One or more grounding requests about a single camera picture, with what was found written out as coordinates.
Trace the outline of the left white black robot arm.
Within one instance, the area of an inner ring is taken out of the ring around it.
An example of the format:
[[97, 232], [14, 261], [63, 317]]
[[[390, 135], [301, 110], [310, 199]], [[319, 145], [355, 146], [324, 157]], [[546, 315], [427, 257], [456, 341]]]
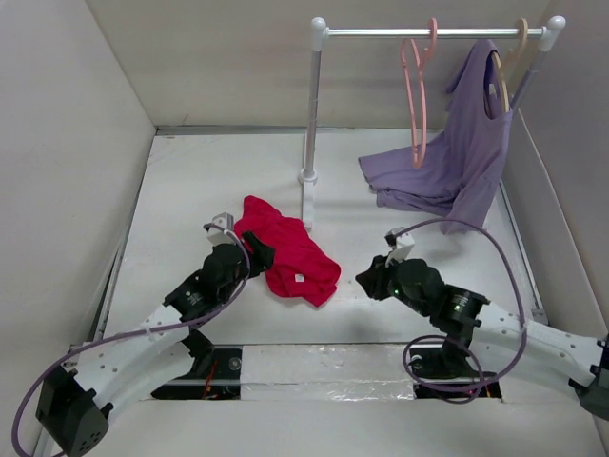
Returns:
[[137, 329], [98, 341], [99, 353], [76, 368], [58, 365], [44, 375], [36, 417], [66, 455], [86, 455], [127, 405], [166, 382], [209, 372], [214, 346], [201, 326], [275, 260], [274, 248], [250, 231], [217, 233], [221, 239], [202, 267]]

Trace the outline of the red t shirt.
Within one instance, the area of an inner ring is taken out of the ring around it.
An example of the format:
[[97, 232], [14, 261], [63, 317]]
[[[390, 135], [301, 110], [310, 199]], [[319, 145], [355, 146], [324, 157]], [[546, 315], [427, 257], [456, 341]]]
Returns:
[[248, 195], [235, 232], [253, 233], [275, 249], [273, 266], [265, 274], [269, 289], [282, 298], [302, 298], [322, 307], [337, 291], [342, 270], [310, 238], [303, 222], [281, 214], [267, 201]]

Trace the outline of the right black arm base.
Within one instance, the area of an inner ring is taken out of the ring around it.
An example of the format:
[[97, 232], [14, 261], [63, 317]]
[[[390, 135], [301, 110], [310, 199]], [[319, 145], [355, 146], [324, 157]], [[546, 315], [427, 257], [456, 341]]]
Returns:
[[468, 387], [480, 380], [473, 360], [452, 343], [442, 338], [423, 339], [410, 342], [403, 350], [403, 365], [413, 374], [433, 386], [464, 387], [465, 391], [437, 391], [414, 381], [413, 392], [417, 400], [443, 400], [449, 404], [467, 404], [474, 398], [502, 399], [501, 386], [494, 382], [475, 390]]

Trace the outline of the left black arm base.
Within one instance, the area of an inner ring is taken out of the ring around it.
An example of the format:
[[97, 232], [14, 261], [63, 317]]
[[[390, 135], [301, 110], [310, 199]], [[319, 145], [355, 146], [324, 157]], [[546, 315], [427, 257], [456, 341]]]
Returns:
[[241, 398], [242, 345], [219, 345], [197, 357], [190, 371], [151, 392], [155, 400], [223, 401]]

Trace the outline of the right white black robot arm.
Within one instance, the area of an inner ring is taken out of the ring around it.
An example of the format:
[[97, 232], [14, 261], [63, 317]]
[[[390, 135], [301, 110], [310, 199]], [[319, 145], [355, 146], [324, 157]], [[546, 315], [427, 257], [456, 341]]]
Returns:
[[422, 259], [373, 258], [356, 280], [377, 301], [395, 298], [438, 330], [403, 350], [406, 373], [439, 399], [466, 404], [507, 374], [578, 399], [608, 417], [608, 341], [550, 328], [486, 297], [447, 285]]

